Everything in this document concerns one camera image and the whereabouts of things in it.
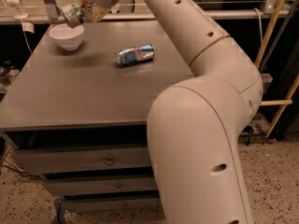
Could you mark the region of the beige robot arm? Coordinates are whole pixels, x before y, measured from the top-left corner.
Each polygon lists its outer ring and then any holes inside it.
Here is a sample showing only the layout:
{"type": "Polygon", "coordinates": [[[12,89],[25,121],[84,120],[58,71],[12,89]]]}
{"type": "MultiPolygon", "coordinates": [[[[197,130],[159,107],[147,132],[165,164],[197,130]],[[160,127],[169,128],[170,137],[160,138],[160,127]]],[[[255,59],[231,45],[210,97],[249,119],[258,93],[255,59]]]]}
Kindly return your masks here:
{"type": "Polygon", "coordinates": [[[149,155],[166,221],[254,224],[238,136],[260,106],[261,75],[193,0],[144,1],[193,74],[164,90],[148,115],[149,155]]]}

